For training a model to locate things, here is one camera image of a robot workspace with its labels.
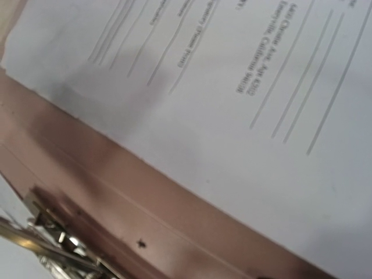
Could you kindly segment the white printed paper sheets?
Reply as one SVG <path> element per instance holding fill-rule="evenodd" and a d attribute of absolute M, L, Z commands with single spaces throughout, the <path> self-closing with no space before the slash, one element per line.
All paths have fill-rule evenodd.
<path fill-rule="evenodd" d="M 328 278 L 371 277 L 370 1 L 27 1 L 7 77 Z"/>

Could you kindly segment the translucent grey plastic sheet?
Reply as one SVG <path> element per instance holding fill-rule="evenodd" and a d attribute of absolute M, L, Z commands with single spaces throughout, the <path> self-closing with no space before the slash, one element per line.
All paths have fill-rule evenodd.
<path fill-rule="evenodd" d="M 138 278 L 328 278 L 1 74 L 1 173 Z"/>

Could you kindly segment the metal clip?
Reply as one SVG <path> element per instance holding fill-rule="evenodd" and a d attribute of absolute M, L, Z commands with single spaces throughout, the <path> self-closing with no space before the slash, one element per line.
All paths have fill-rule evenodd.
<path fill-rule="evenodd" d="M 23 203 L 32 215 L 26 232 L 35 238 L 27 248 L 53 278 L 128 277 L 76 238 L 35 190 L 27 194 Z"/>

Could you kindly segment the remaining white paper stack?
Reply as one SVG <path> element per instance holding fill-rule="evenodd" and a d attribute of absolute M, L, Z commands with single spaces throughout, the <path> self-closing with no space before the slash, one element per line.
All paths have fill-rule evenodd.
<path fill-rule="evenodd" d="M 10 184 L 1 177 L 1 278 L 51 278 L 33 251 L 35 238 L 26 232 L 32 215 Z"/>

